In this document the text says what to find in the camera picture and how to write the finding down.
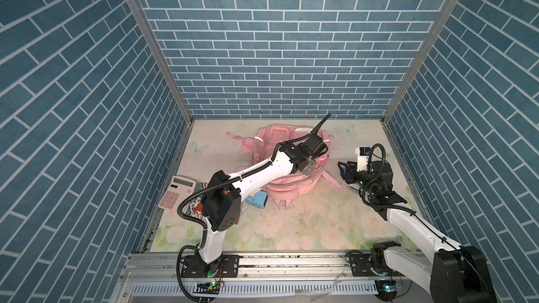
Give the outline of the pink student backpack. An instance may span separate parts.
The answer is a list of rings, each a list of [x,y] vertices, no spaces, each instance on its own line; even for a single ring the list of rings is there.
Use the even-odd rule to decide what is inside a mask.
[[[314,129],[298,126],[270,125],[258,130],[254,137],[240,137],[228,132],[227,136],[240,142],[245,151],[252,155],[253,165],[230,175],[234,180],[232,186],[240,191],[241,200],[252,196],[258,191],[264,191],[277,207],[286,210],[292,201],[312,191],[320,178],[326,179],[337,190],[341,184],[325,171],[331,154],[331,144],[334,136],[324,130],[321,125]],[[316,159],[317,167],[309,176],[301,172],[292,173],[292,163],[285,153],[279,149],[283,144],[304,143],[310,134],[316,134],[328,146],[328,151]]]

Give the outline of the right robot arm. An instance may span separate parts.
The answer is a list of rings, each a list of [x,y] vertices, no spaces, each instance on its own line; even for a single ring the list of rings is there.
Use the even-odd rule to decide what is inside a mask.
[[[427,291],[434,302],[496,302],[483,252],[447,237],[394,191],[385,148],[381,144],[358,147],[356,156],[356,161],[338,162],[343,182],[356,186],[364,205],[397,227],[421,251],[417,255],[396,241],[374,244],[369,257],[372,272],[402,274]]]

